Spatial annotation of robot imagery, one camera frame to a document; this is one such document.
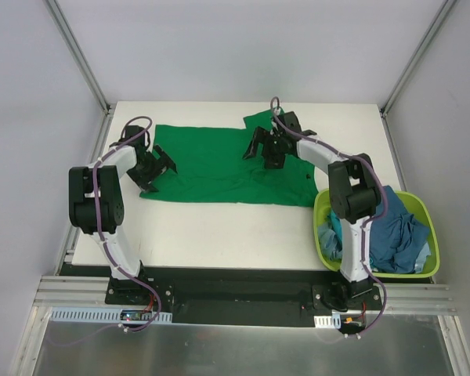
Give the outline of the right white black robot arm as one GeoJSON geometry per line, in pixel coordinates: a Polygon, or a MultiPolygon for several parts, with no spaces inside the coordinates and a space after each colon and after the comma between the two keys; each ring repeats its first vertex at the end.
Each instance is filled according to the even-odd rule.
{"type": "Polygon", "coordinates": [[[327,174],[332,211],[342,221],[343,285],[337,289],[338,303],[355,309],[372,288],[373,276],[368,260],[371,223],[376,208],[387,198],[366,154],[348,155],[316,139],[311,130],[302,130],[292,111],[271,111],[272,128],[257,127],[244,153],[247,160],[262,147],[264,168],[281,169],[286,156],[307,161],[327,174]]]}

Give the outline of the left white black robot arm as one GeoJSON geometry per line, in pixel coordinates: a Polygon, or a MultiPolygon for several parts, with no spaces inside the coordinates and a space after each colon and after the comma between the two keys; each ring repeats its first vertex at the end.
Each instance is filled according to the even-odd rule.
{"type": "Polygon", "coordinates": [[[143,263],[122,229],[125,204],[121,178],[128,176],[143,193],[156,193],[154,180],[169,170],[177,172],[176,163],[152,144],[150,129],[126,125],[106,154],[91,165],[68,172],[71,225],[97,243],[110,265],[110,289],[134,305],[143,304],[151,288],[143,263]]]}

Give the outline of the green t shirt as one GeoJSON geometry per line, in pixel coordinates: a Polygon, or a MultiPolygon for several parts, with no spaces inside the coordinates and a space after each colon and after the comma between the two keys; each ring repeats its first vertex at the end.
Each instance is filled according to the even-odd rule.
{"type": "Polygon", "coordinates": [[[311,208],[318,189],[314,167],[288,156],[282,169],[266,169],[262,156],[245,160],[254,130],[271,129],[271,113],[244,117],[243,128],[157,125],[154,145],[176,163],[154,181],[147,200],[182,203],[278,204],[311,208]]]}

